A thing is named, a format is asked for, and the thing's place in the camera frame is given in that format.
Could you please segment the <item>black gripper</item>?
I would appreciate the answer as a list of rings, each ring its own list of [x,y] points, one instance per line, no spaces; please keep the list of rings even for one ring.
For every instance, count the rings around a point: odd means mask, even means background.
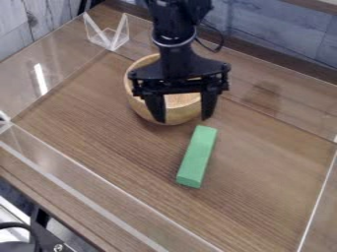
[[[126,73],[132,94],[144,97],[153,118],[161,123],[166,122],[165,95],[201,94],[202,119],[208,120],[218,95],[229,90],[231,65],[194,55],[190,66],[176,62],[170,70],[168,73],[158,54],[141,58]]]

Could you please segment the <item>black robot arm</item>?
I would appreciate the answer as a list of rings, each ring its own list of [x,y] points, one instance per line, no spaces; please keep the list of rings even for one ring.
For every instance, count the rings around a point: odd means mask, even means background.
[[[213,9],[212,0],[145,0],[152,16],[152,40],[160,58],[128,72],[132,93],[152,117],[165,123],[165,96],[200,94],[202,119],[212,117],[218,96],[229,90],[231,64],[201,56],[193,49],[198,26]]]

